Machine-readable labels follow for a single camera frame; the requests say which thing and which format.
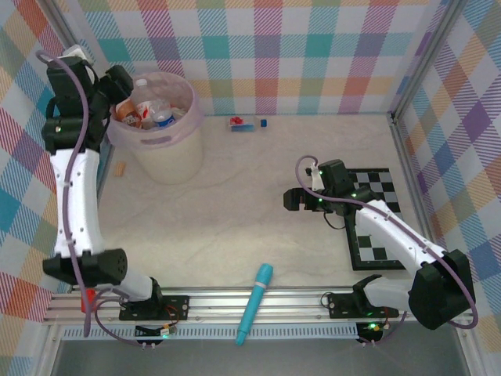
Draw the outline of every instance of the translucent plastic bin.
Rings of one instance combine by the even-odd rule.
[[[186,182],[204,161],[200,126],[204,113],[192,86],[176,74],[157,72],[134,77],[148,80],[159,98],[187,110],[168,128],[137,129],[112,120],[108,137],[113,145],[129,149],[151,179],[163,184]]]

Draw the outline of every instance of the colorful checkered wallpaper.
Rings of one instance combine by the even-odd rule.
[[[422,63],[424,53],[427,51],[428,46],[430,45],[430,42],[433,38],[433,33],[437,29],[437,26],[440,24],[440,21],[442,20],[442,17],[445,14],[445,11],[447,10],[447,6],[451,0],[441,0],[440,5],[438,6],[437,10],[435,11],[435,14],[433,15],[433,19],[431,20],[430,24],[428,25],[428,28],[426,29],[426,33],[424,34],[423,39],[421,40],[420,46],[417,48],[413,60],[409,67],[407,68],[407,71],[405,73],[404,78],[400,82],[400,86],[397,89],[397,93],[395,97],[393,98],[393,101],[391,102],[390,105],[390,111],[393,112],[395,111],[396,107],[398,106],[398,103],[402,99],[402,95],[405,93],[405,90],[407,89],[407,85],[409,84],[409,80],[411,77],[416,73],[416,70],[418,66]]]
[[[59,0],[103,59],[183,75],[208,114],[386,112],[431,2]]]
[[[41,140],[52,95],[34,52],[63,46],[35,0],[0,6],[0,375],[24,375],[56,280],[43,275],[56,195]]]
[[[469,255],[488,358],[501,366],[501,0],[470,0],[402,131],[440,243]]]

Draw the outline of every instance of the plastic bottle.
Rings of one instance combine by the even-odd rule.
[[[159,127],[170,127],[175,119],[167,100],[157,99],[150,104],[150,117]]]
[[[148,81],[141,78],[135,82],[136,88],[132,91],[132,102],[141,117],[142,127],[150,129],[155,126],[150,117],[150,104],[157,99],[154,92],[148,88]]]

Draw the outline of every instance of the checkerboard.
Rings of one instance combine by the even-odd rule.
[[[348,170],[348,174],[355,184],[355,188],[358,189],[362,186],[370,188],[386,202],[390,210],[403,219],[388,168],[353,168]],[[397,258],[388,252],[374,236],[371,236],[359,226],[355,226],[354,235],[351,233],[348,221],[346,229],[353,270],[404,269]]]

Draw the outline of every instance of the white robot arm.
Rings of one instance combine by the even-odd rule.
[[[306,158],[315,160],[307,169],[313,178],[312,189],[299,175],[299,164]],[[474,327],[478,314],[466,255],[459,250],[446,251],[419,235],[369,188],[356,190],[342,161],[317,164],[312,156],[298,161],[296,176],[301,188],[283,195],[284,207],[297,211],[303,203],[306,210],[336,212],[345,218],[347,232],[356,224],[377,238],[410,276],[408,280],[389,280],[377,274],[367,277],[353,286],[348,297],[331,294],[331,311],[355,311],[356,316],[372,315],[380,311],[378,307],[411,311],[421,324],[434,330],[471,308],[473,323],[456,326]]]
[[[48,66],[55,93],[41,133],[56,177],[58,233],[54,257],[43,261],[43,270],[71,285],[113,290],[125,298],[122,304],[133,316],[158,318],[165,305],[160,286],[130,269],[123,249],[105,249],[97,213],[100,145],[110,108],[131,95],[132,78],[121,66],[111,67],[98,78],[74,50],[60,58],[43,51],[37,56]],[[84,301],[88,322],[92,307],[85,296]]]
[[[72,149],[57,150],[56,154],[50,157],[56,177],[59,229],[54,252],[56,253],[56,257],[59,256],[61,259],[70,258],[67,240],[63,233],[63,188],[64,173],[72,152]],[[77,155],[71,173],[72,183],[70,184],[68,218],[70,219],[70,228],[73,233],[72,237],[78,258],[81,258],[85,252],[88,253],[88,256],[97,256],[105,251],[97,212],[96,176],[98,166],[99,153],[87,149],[84,153]],[[101,284],[98,280],[94,280],[90,284],[97,284],[96,287],[98,289],[112,287],[117,293],[128,296],[130,302],[151,298],[153,287],[151,278],[129,268],[126,258],[120,265],[117,260],[117,268],[124,270],[124,273],[118,272],[119,275],[123,275],[123,279],[119,284]]]

